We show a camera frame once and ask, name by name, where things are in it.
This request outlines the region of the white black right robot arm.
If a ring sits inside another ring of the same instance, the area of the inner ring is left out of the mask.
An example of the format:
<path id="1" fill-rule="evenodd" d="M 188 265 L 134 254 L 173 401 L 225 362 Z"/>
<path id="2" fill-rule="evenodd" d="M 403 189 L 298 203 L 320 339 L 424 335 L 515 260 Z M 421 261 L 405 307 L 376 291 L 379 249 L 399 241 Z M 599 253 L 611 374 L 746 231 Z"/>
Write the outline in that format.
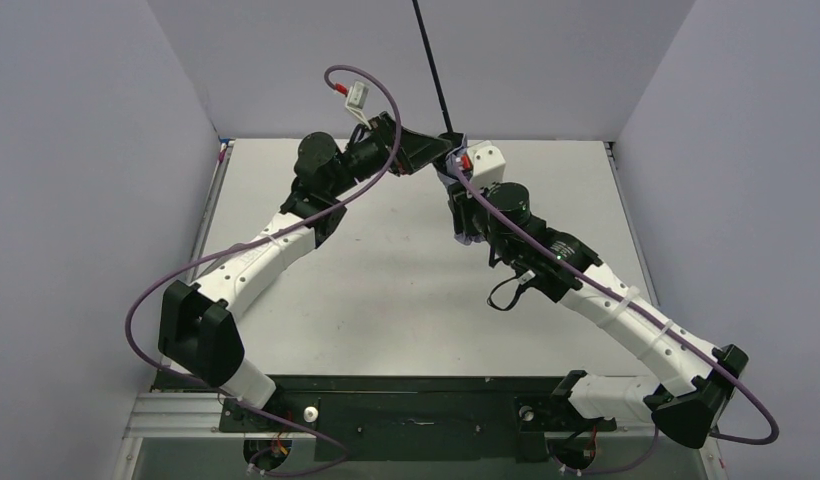
<path id="1" fill-rule="evenodd" d="M 648 370 L 637 377 L 574 371 L 558 396 L 585 420 L 639 420 L 688 448 L 700 448 L 738 387 L 747 354 L 703 340 L 623 282 L 597 252 L 530 211 L 519 183 L 478 188 L 454 179 L 446 188 L 455 232 L 484 242 L 489 264 L 512 272 L 518 301 L 536 290 L 589 320 Z"/>

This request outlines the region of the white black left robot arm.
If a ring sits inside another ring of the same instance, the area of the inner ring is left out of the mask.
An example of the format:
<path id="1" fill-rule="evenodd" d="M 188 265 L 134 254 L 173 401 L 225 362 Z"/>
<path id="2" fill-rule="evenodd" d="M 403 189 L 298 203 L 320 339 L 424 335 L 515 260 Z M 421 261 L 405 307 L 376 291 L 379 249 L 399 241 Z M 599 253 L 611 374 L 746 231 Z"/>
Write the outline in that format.
<path id="1" fill-rule="evenodd" d="M 247 360 L 237 319 L 288 267 L 320 247 L 347 209 L 341 195 L 382 169 L 401 176 L 443 166 L 464 137 L 436 137 L 398 127 L 386 112 L 357 125 L 341 148 L 325 132 L 304 137 L 297 149 L 291 191 L 255 247 L 224 254 L 193 283 L 172 282 L 164 291 L 158 349 L 210 387 L 263 408 L 276 383 Z"/>

